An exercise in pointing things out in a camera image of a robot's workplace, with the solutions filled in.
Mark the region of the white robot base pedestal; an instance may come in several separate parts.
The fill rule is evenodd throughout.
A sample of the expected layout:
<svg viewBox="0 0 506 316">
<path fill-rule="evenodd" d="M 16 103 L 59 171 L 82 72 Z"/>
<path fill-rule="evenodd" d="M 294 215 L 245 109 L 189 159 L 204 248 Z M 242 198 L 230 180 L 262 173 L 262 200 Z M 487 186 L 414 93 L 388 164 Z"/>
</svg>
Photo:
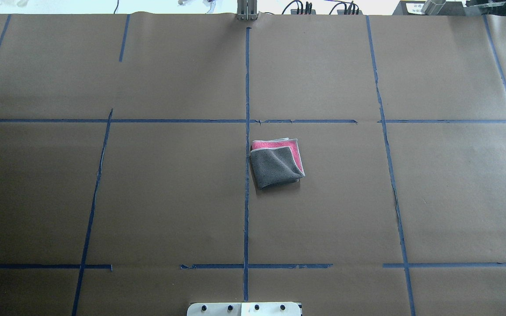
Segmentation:
<svg viewBox="0 0 506 316">
<path fill-rule="evenodd" d="M 193 303 L 187 316 L 301 316 L 297 302 L 204 302 Z"/>
</svg>

